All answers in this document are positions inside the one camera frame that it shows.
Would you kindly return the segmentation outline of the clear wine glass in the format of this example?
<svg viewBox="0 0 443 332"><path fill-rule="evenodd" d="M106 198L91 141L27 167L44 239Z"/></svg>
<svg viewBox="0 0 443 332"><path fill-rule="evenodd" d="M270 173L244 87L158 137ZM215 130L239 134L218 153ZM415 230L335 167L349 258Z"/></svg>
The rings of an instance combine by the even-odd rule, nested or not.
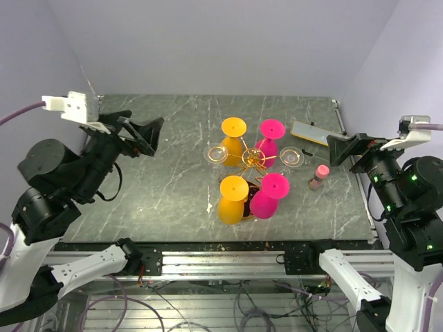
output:
<svg viewBox="0 0 443 332"><path fill-rule="evenodd" d="M299 148L285 147L279 154L280 164L276 168L277 173L287 176L297 167L303 165L305 161L304 154Z"/></svg>
<svg viewBox="0 0 443 332"><path fill-rule="evenodd" d="M220 142L210 143L204 149L204 158L212 165L213 177L220 183L226 177L224 162L228 158L228 149Z"/></svg>

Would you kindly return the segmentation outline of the magenta wine glass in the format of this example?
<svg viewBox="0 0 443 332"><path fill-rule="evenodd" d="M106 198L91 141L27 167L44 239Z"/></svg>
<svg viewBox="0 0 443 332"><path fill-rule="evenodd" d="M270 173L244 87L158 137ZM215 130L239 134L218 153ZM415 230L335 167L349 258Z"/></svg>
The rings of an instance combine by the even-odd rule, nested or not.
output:
<svg viewBox="0 0 443 332"><path fill-rule="evenodd" d="M259 219L271 218L289 191L290 183L285 176L279 173L267 174L262 179L261 189L251 199L250 211Z"/></svg>
<svg viewBox="0 0 443 332"><path fill-rule="evenodd" d="M277 140L285 135L285 126L276 119L267 119L260 125L260 131L264 136L255 145L264 154L264 166L272 167L279 156Z"/></svg>

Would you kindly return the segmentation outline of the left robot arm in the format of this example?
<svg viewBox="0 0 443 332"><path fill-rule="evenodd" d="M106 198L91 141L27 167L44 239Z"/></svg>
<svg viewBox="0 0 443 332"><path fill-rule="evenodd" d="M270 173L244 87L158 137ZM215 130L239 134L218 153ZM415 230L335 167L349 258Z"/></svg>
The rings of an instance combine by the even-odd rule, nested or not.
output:
<svg viewBox="0 0 443 332"><path fill-rule="evenodd" d="M80 205L102 199L100 186L118 170L120 156L153 156L163 118L132 122L131 111L99 116L103 130L85 128L89 141L79 154L56 139L38 142L19 163L29 188L12 213L1 254L1 325L18 329L43 315L71 291L104 275L133 275L145 266L143 253L128 238L84 259L58 266L47 254L81 215Z"/></svg>

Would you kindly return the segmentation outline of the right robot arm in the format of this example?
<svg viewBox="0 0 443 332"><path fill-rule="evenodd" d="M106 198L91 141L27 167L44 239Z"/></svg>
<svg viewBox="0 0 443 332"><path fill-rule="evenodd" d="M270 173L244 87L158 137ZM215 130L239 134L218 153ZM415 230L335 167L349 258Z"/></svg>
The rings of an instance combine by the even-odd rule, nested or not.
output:
<svg viewBox="0 0 443 332"><path fill-rule="evenodd" d="M328 136L327 144L332 166L359 157L350 171L366 174L381 201L395 268L393 294L388 298L371 287L328 240L306 255L306 268L332 277L353 305L360 331L429 331L442 284L442 159L422 156L400 166L405 148L399 141L365 133Z"/></svg>

